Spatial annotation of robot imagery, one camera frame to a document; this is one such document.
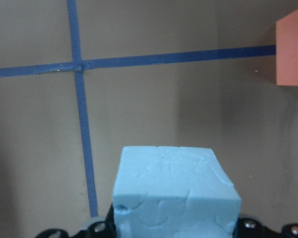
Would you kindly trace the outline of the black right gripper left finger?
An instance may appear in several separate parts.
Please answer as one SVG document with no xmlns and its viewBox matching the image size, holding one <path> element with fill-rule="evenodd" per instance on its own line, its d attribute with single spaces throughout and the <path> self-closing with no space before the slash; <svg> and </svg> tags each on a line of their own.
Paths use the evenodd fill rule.
<svg viewBox="0 0 298 238">
<path fill-rule="evenodd" d="M 114 223 L 114 209 L 111 204 L 105 217 L 98 216 L 89 219 L 73 236 L 62 229 L 51 228 L 40 232 L 38 238 L 117 238 Z"/>
</svg>

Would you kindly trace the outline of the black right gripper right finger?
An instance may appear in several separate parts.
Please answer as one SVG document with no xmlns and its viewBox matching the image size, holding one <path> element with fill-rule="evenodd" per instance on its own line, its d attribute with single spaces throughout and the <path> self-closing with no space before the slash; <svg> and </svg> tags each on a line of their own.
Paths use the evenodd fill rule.
<svg viewBox="0 0 298 238">
<path fill-rule="evenodd" d="M 298 223 L 286 223 L 278 229 L 268 226 L 259 218 L 240 214 L 234 229 L 235 238 L 298 238 Z"/>
</svg>

